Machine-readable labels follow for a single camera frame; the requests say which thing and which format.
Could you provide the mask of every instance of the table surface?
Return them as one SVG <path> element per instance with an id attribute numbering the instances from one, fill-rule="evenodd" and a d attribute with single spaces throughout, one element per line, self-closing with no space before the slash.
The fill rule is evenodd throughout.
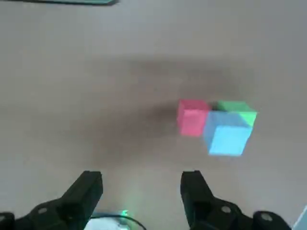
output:
<path id="1" fill-rule="evenodd" d="M 0 2 L 0 201 L 26 214 L 83 170 L 97 209 L 188 229 L 183 170 L 251 215 L 293 225 L 307 203 L 306 1 L 122 0 L 112 7 Z M 210 157 L 177 134 L 179 98 L 259 111 L 244 155 Z"/>

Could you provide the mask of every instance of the red cube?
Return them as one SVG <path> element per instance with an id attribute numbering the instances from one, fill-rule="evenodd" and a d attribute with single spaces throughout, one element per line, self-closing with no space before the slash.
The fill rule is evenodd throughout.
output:
<path id="1" fill-rule="evenodd" d="M 211 107 L 202 100 L 179 100 L 177 124 L 181 135 L 200 137 Z"/>

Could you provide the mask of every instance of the block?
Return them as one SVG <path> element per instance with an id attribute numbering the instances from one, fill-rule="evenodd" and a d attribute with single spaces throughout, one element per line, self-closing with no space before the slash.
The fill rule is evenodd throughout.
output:
<path id="1" fill-rule="evenodd" d="M 210 106 L 202 100 L 180 100 L 177 113 L 180 134 L 200 137 L 210 109 Z"/>
<path id="2" fill-rule="evenodd" d="M 248 125 L 254 126 L 257 111 L 252 109 L 245 102 L 240 101 L 218 101 L 216 104 L 217 110 L 238 113 Z"/>
<path id="3" fill-rule="evenodd" d="M 210 111 L 203 136 L 209 155 L 240 156 L 252 127 L 237 113 Z"/>
<path id="4" fill-rule="evenodd" d="M 306 229 L 307 229 L 307 206 L 305 207 L 303 213 L 299 216 L 292 230 L 306 230 Z"/>

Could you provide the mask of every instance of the wire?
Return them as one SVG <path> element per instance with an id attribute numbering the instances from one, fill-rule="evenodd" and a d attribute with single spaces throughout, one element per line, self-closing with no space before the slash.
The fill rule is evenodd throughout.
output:
<path id="1" fill-rule="evenodd" d="M 124 218 L 124 219 L 130 220 L 130 221 L 136 223 L 137 225 L 142 227 L 143 230 L 147 230 L 141 222 L 139 222 L 138 220 L 136 220 L 134 218 L 128 217 L 128 216 L 123 216 L 123 215 L 118 215 L 118 214 L 102 214 L 100 216 L 91 217 L 91 219 L 100 219 L 100 218 Z"/>

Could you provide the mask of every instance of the screw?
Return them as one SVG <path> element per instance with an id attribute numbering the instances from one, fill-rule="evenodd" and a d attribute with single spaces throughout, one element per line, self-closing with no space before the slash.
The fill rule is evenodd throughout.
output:
<path id="1" fill-rule="evenodd" d="M 45 212 L 47 212 L 47 208 L 46 208 L 46 207 L 42 207 L 42 208 L 40 208 L 40 209 L 38 210 L 38 213 L 39 213 L 39 214 L 43 214 L 43 213 L 45 213 Z"/>
<path id="2" fill-rule="evenodd" d="M 224 213 L 231 213 L 231 209 L 228 206 L 223 206 L 221 209 Z"/>
<path id="3" fill-rule="evenodd" d="M 273 218 L 268 213 L 262 213 L 261 218 L 266 220 L 266 221 L 272 221 L 273 220 Z"/>

